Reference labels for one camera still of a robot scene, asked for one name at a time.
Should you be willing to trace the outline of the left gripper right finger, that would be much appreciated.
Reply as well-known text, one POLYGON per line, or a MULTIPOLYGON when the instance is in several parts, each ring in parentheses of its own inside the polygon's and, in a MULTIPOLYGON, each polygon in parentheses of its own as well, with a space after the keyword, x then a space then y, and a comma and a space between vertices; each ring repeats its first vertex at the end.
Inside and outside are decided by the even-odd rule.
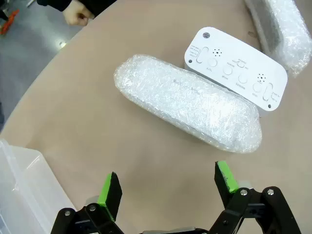
POLYGON ((224 210, 210 228, 211 234, 235 234, 244 219, 256 220, 264 234, 299 234, 300 228, 281 190, 276 186, 262 192, 239 187, 225 161, 215 163, 214 181, 224 210))

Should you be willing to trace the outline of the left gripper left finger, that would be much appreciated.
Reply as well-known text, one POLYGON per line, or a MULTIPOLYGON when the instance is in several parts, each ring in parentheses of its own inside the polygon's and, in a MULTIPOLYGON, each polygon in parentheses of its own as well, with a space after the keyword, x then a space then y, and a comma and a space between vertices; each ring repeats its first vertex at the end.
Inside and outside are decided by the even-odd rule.
POLYGON ((120 234, 116 224, 122 189, 115 172, 107 175, 97 202, 79 211, 61 209, 53 224, 52 234, 120 234))

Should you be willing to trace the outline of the person's right hand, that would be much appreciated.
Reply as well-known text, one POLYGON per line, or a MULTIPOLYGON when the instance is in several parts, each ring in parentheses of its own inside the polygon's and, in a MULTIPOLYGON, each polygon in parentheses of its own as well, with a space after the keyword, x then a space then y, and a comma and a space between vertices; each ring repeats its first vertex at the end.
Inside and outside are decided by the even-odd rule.
POLYGON ((88 20, 95 18, 84 4, 80 1, 71 1, 70 4, 63 10, 63 16, 68 25, 86 26, 88 20))

